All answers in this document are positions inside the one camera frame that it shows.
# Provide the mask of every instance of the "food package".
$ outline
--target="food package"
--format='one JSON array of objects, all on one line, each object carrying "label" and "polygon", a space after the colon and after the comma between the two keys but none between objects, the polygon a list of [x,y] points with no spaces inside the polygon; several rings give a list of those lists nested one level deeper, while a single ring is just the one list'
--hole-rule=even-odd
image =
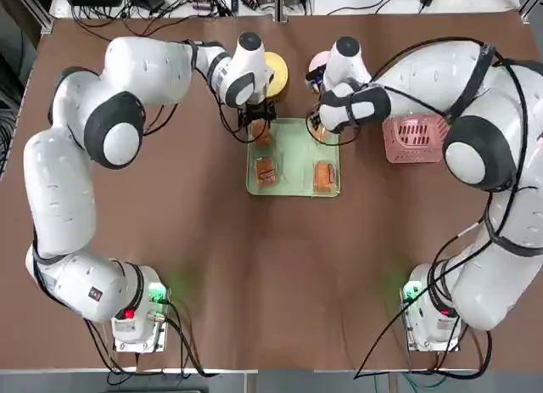
[{"label": "food package", "polygon": [[276,164],[273,158],[259,158],[255,162],[255,177],[259,186],[270,186],[277,181]]},{"label": "food package", "polygon": [[316,128],[313,128],[313,125],[310,123],[308,127],[311,136],[313,136],[316,141],[325,143],[328,137],[330,137],[330,132],[326,128],[324,128],[322,124],[319,124]]},{"label": "food package", "polygon": [[335,187],[336,173],[333,165],[326,161],[315,164],[314,189],[316,192],[331,193]]},{"label": "food package", "polygon": [[257,147],[266,147],[270,145],[272,136],[270,135],[270,125],[266,120],[260,119],[251,122],[251,137],[256,139]]}]

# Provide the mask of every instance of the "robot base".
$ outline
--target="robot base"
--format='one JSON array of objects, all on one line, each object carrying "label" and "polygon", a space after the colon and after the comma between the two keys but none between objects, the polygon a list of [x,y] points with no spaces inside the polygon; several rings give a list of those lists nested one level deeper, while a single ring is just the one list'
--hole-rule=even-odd
[{"label": "robot base", "polygon": [[140,343],[128,343],[114,338],[116,352],[153,353],[164,352],[166,348],[166,323],[155,323],[153,333],[147,340]]},{"label": "robot base", "polygon": [[139,267],[143,275],[143,296],[132,318],[111,319],[115,350],[118,352],[152,353],[165,350],[165,317],[170,291],[160,282],[154,269]]},{"label": "robot base", "polygon": [[[419,295],[427,286],[426,278],[428,275],[429,264],[422,264],[413,270],[410,281],[400,289],[401,309],[406,307],[409,302]],[[406,331],[406,343],[409,351],[445,351],[451,332],[454,335],[449,345],[449,350],[455,348],[460,337],[462,321],[458,321],[455,326],[456,318],[447,317],[439,312],[428,293],[422,295],[414,304],[404,311],[402,316],[404,330]]]}]

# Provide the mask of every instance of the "metal frame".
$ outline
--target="metal frame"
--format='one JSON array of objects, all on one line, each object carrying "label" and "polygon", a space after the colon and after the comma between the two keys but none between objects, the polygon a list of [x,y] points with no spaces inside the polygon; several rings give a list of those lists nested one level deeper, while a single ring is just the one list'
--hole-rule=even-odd
[{"label": "metal frame", "polygon": [[50,34],[53,31],[54,18],[40,4],[38,0],[20,0],[28,9],[38,24],[42,27],[42,34]]},{"label": "metal frame", "polygon": [[526,0],[520,6],[519,13],[524,23],[529,22],[529,15],[540,0]]},{"label": "metal frame", "polygon": [[274,4],[275,4],[275,15],[274,15],[274,20],[276,22],[287,22],[287,17],[285,16],[285,13],[284,13],[284,3],[285,3],[285,0],[274,0]]}]

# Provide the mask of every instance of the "green indicator light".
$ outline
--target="green indicator light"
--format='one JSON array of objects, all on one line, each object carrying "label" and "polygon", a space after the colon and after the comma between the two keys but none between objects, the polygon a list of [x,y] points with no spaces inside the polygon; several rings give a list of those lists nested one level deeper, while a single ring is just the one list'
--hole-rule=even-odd
[{"label": "green indicator light", "polygon": [[149,301],[158,303],[167,299],[166,287],[161,283],[151,283],[149,285]]},{"label": "green indicator light", "polygon": [[404,286],[404,295],[407,299],[412,300],[418,296],[423,289],[423,285],[420,281],[409,281]]}]

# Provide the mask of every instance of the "green cable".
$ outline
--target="green cable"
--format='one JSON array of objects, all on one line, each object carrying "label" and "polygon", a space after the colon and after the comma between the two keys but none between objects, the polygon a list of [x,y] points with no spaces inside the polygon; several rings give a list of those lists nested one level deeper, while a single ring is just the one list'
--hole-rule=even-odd
[{"label": "green cable", "polygon": [[404,378],[406,378],[406,380],[409,382],[409,384],[412,387],[419,388],[419,389],[425,389],[425,390],[437,390],[447,381],[447,377],[444,376],[444,378],[442,380],[440,380],[439,382],[437,382],[437,383],[435,383],[433,385],[419,385],[415,380],[411,379],[407,374],[402,373],[402,375],[404,376]]}]

